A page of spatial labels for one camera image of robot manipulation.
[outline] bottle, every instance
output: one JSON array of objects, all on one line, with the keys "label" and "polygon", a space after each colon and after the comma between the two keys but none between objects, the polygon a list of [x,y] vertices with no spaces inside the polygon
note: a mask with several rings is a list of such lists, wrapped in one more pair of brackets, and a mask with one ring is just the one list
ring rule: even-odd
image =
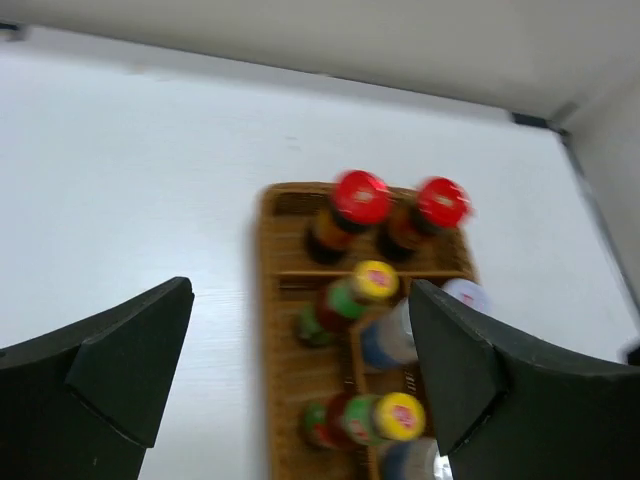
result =
[{"label": "bottle", "polygon": [[378,231],[378,250],[394,262],[408,260],[420,246],[471,213],[471,202],[458,184],[443,177],[428,179],[414,199],[400,202]]},{"label": "bottle", "polygon": [[314,216],[305,234],[309,256],[331,265],[344,257],[349,246],[380,224],[391,208],[387,185],[362,170],[345,172],[337,181],[329,204]]},{"label": "bottle", "polygon": [[390,265],[375,260],[360,262],[349,276],[321,289],[316,299],[303,307],[297,336],[308,346],[328,345],[370,305],[388,299],[397,289],[398,275]]},{"label": "bottle", "polygon": [[382,480],[453,480],[448,457],[433,438],[393,445],[382,462]]},{"label": "bottle", "polygon": [[313,402],[304,411],[302,430],[313,445],[351,451],[389,440],[408,442],[422,434],[424,408],[411,395],[340,393],[326,403]]},{"label": "bottle", "polygon": [[[476,283],[455,278],[442,289],[474,310],[489,312],[489,297]],[[360,334],[360,345],[369,373],[416,363],[418,352],[413,340],[408,299],[402,299],[394,309],[369,325]]]}]

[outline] table surface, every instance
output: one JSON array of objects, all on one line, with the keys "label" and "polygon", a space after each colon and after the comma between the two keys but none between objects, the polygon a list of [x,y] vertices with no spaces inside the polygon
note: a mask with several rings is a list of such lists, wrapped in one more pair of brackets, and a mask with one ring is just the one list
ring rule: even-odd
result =
[{"label": "table surface", "polygon": [[558,138],[503,111],[46,29],[0,44],[0,70],[0,345],[193,282],[141,479],[267,474],[251,246],[270,183],[450,177],[495,318],[614,361],[637,335]]}]

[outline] red lid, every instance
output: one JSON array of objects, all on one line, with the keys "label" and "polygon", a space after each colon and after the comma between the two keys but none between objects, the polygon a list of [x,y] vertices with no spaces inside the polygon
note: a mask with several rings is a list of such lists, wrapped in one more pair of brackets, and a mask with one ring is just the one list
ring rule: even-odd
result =
[{"label": "red lid", "polygon": [[418,208],[434,225],[455,228],[471,212],[471,201],[457,183],[448,178],[433,177],[418,192]]},{"label": "red lid", "polygon": [[345,172],[333,190],[332,201],[347,220],[360,225],[382,222],[391,206],[387,185],[363,170]]}]

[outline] yellow lid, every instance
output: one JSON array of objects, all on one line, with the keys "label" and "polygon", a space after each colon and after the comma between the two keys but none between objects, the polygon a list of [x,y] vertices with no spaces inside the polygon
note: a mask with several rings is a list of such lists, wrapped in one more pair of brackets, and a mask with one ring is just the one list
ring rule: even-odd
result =
[{"label": "yellow lid", "polygon": [[389,298],[398,289],[398,274],[393,267],[376,260],[358,263],[353,278],[358,293],[373,301]]},{"label": "yellow lid", "polygon": [[424,408],[411,395],[389,393],[376,405],[376,420],[384,437],[407,442],[423,432]]}]

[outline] wooden crate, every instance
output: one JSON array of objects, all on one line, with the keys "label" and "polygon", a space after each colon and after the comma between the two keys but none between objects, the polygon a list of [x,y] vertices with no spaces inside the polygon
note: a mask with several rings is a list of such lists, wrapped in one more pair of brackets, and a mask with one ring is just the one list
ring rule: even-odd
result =
[{"label": "wooden crate", "polygon": [[[409,292],[413,278],[442,285],[452,278],[475,279],[464,234],[452,231],[426,245],[408,262],[389,262],[400,277],[398,294],[388,305],[373,309],[348,335],[326,348],[305,348],[294,334],[297,315],[318,288],[348,275],[361,260],[386,261],[363,235],[339,264],[319,265],[305,249],[303,235],[314,213],[326,204],[333,184],[283,183],[267,189],[258,228],[260,288],[263,310],[267,388],[268,439],[274,480],[379,480],[377,453],[362,448],[354,453],[323,451],[308,446],[299,431],[304,407],[341,391],[415,394],[427,409],[427,435],[432,435],[429,409],[418,366],[365,374],[360,355],[360,331]],[[411,190],[390,189],[395,201]]]}]

